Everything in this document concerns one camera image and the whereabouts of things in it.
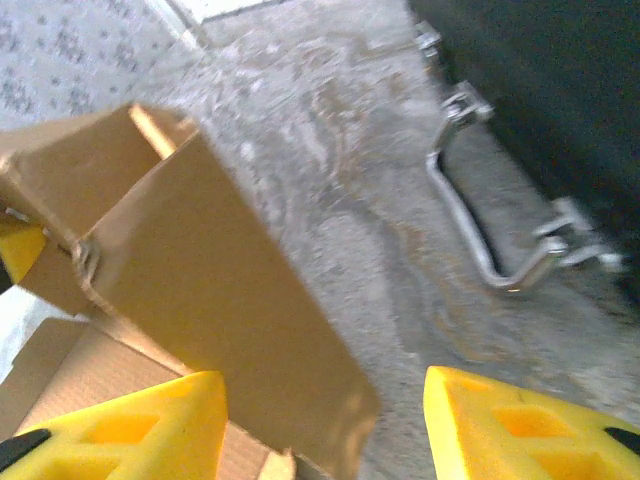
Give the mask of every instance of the metal bracket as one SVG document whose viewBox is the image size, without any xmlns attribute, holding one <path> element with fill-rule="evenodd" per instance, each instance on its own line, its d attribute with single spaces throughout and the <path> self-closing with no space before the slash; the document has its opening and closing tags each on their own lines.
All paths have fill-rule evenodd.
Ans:
<svg viewBox="0 0 640 480">
<path fill-rule="evenodd" d="M 606 246 L 571 199 L 563 198 L 554 202 L 559 216 L 533 232 L 539 242 L 522 266 L 510 276 L 499 273 L 488 243 L 473 215 L 442 169 L 445 150 L 451 146 L 456 135 L 469 125 L 489 120 L 493 108 L 469 83 L 462 82 L 444 102 L 443 109 L 446 116 L 427 156 L 426 170 L 469 246 L 473 261 L 486 285 L 500 292 L 520 293 L 538 285 L 557 268 L 575 266 L 594 258 L 608 272 L 623 271 L 623 258 Z M 565 238 L 552 236 L 565 227 L 578 237 L 577 249 L 570 250 Z"/>
<path fill-rule="evenodd" d="M 418 38 L 416 44 L 418 50 L 422 52 L 427 60 L 435 60 L 440 56 L 440 45 L 442 36 L 427 22 L 421 22 L 416 25 L 418 30 Z"/>
</svg>

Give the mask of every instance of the cardboard sheet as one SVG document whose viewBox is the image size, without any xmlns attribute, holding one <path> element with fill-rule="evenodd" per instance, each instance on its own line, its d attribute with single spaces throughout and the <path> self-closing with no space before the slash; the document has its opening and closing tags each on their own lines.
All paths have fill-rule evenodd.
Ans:
<svg viewBox="0 0 640 480">
<path fill-rule="evenodd" d="M 0 440 L 16 432 L 86 327 L 47 319 L 27 341 L 0 386 Z"/>
<path fill-rule="evenodd" d="M 54 126 L 55 135 L 50 137 L 55 141 L 38 141 L 37 149 L 30 144 L 17 148 L 19 141 L 33 137 L 28 129 L 0 136 L 0 153 L 4 152 L 0 157 L 0 197 L 46 226 L 61 245 L 69 247 L 159 158 L 135 128 L 129 107 Z M 44 127 L 35 128 L 40 133 Z M 62 134 L 65 127 L 67 135 Z"/>
</svg>

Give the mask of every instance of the cardboard flap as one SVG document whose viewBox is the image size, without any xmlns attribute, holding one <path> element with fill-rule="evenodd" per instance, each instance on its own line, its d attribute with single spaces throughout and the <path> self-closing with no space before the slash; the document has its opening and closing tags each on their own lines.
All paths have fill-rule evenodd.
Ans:
<svg viewBox="0 0 640 480">
<path fill-rule="evenodd" d="M 0 440 L 16 432 L 86 327 L 48 318 L 20 350 L 0 388 Z"/>
<path fill-rule="evenodd" d="M 19 285 L 71 315 L 90 303 L 78 285 L 70 254 L 53 241 L 46 243 Z"/>
<path fill-rule="evenodd" d="M 70 246 L 161 160 L 149 135 L 175 146 L 193 129 L 177 113 L 133 105 L 2 134 L 0 198 Z"/>
<path fill-rule="evenodd" d="M 201 136 L 131 189 L 89 240 L 84 284 L 195 370 L 219 370 L 230 418 L 339 480 L 356 476 L 374 388 Z"/>
</svg>

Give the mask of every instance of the concrete floor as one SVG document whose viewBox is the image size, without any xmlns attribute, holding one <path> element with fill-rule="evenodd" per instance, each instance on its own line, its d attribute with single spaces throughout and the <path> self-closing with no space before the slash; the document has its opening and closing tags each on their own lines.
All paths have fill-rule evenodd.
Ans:
<svg viewBox="0 0 640 480">
<path fill-rule="evenodd" d="M 361 478 L 435 478 L 429 365 L 640 425 L 640 323 L 606 279 L 564 271 L 523 299 L 480 285 L 424 173 L 439 95 L 401 0 L 290 0 L 204 30 L 206 49 L 174 44 L 122 100 L 198 118 L 371 376 L 384 409 Z M 481 127 L 449 162 L 514 268 L 548 202 Z"/>
<path fill-rule="evenodd" d="M 189 12 L 197 23 L 220 15 L 255 7 L 270 0 L 176 0 L 175 4 Z"/>
</svg>

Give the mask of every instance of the patterned wallpaper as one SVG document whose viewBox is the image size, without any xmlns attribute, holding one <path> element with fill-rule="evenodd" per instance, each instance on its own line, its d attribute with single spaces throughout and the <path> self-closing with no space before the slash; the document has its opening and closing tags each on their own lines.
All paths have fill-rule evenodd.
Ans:
<svg viewBox="0 0 640 480">
<path fill-rule="evenodd" d="M 122 103 L 172 44 L 144 0 L 2 0 L 0 129 Z"/>
</svg>

